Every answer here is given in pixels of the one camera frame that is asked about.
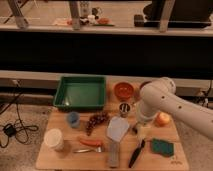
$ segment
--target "black knife handle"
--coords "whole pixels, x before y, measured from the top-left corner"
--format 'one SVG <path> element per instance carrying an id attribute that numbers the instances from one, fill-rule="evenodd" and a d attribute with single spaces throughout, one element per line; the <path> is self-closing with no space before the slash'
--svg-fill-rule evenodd
<path id="1" fill-rule="evenodd" d="M 140 147 L 136 148 L 134 150 L 134 152 L 132 153 L 132 157 L 131 157 L 130 162 L 129 162 L 129 168 L 131 168 L 133 166 L 133 164 L 135 163 L 136 159 L 138 158 L 138 156 L 139 156 L 139 154 L 141 152 L 141 149 L 144 146 L 145 146 L 145 141 L 142 140 Z"/>

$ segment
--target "small jar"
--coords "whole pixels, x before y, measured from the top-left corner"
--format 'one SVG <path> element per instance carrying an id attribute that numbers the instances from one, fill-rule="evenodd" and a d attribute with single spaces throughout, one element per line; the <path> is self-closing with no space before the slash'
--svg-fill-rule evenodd
<path id="1" fill-rule="evenodd" d="M 128 103 L 121 103 L 119 106 L 120 116 L 126 118 L 130 111 L 130 105 Z"/>

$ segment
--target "metal pole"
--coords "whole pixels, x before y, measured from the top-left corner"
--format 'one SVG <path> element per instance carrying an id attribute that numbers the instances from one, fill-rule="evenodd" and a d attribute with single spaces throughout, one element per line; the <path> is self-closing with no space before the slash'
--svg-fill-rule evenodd
<path id="1" fill-rule="evenodd" d="M 69 1 L 70 13 L 72 16 L 72 27 L 74 30 L 80 30 L 80 17 L 78 11 L 78 2 L 77 1 Z"/>
<path id="2" fill-rule="evenodd" d="M 13 13 L 13 16 L 15 17 L 16 25 L 21 28 L 25 29 L 29 26 L 27 20 L 24 18 L 19 6 L 17 0 L 7 0 L 10 9 Z"/>
<path id="3" fill-rule="evenodd" d="M 166 32 L 168 29 L 169 19 L 171 17 L 172 9 L 174 7 L 175 0 L 165 0 L 165 4 L 163 7 L 160 24 L 159 24 L 159 31 Z"/>

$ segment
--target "black wall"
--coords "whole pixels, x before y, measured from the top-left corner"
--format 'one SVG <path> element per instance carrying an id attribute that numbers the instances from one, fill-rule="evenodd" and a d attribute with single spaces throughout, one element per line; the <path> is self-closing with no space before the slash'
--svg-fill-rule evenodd
<path id="1" fill-rule="evenodd" d="M 213 38 L 0 32 L 0 70 L 213 77 Z"/>

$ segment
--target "grapes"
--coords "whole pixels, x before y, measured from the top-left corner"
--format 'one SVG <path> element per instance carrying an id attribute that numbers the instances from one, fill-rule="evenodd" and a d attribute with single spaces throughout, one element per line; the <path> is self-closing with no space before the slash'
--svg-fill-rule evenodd
<path id="1" fill-rule="evenodd" d="M 94 115 L 92 115 L 90 118 L 89 118 L 89 121 L 87 121 L 87 124 L 86 124 L 86 133 L 87 135 L 91 135 L 94 127 L 96 125 L 100 125 L 106 121 L 109 120 L 109 115 L 106 111 L 103 111 L 102 113 L 96 113 Z"/>

